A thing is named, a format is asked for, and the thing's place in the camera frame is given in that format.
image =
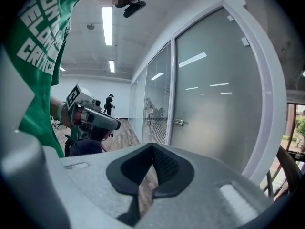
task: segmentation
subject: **black headset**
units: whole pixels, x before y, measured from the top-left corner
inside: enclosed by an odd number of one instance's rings
[[[125,9],[124,17],[129,18],[140,9],[146,6],[146,2],[140,0],[130,0],[130,1],[119,1],[118,5],[115,5],[117,8],[124,8],[128,5],[128,8]]]

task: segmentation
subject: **person in green shirt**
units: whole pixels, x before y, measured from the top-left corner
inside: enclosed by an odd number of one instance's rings
[[[67,107],[58,116],[61,101],[51,95],[51,86],[59,83],[70,17],[78,1],[27,0],[3,42],[4,54],[35,94],[19,129],[37,137],[42,145],[54,147],[59,157],[64,157],[64,153],[51,126],[50,115],[60,118],[69,128],[71,124]],[[125,1],[130,0],[111,0],[111,4]],[[80,119],[80,113],[76,112],[73,122],[77,124]]]

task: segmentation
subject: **frosted glass door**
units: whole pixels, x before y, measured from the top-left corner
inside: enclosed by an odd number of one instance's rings
[[[218,158],[242,172],[262,118],[262,88],[250,46],[225,9],[176,40],[171,145]]]

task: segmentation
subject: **white door frame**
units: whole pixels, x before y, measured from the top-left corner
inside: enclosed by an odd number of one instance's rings
[[[237,22],[254,53],[262,84],[262,119],[251,157],[242,174],[259,185],[267,174],[281,144],[286,116],[286,88],[281,64],[267,34],[256,19],[242,6],[220,1],[184,25],[172,37],[172,75],[166,145],[170,144],[176,85],[176,39],[198,21],[225,8]]]

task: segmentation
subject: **ceiling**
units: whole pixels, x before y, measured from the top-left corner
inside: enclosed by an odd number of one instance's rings
[[[61,64],[66,71],[62,74],[131,80],[146,44],[156,37],[156,28],[179,0],[143,1],[147,6],[130,18],[123,17],[124,9],[113,8],[113,46],[106,46],[103,5],[93,0],[81,0],[72,13],[71,32]],[[88,30],[88,24],[93,24],[95,29]],[[110,72],[109,60],[114,60],[115,73]]]

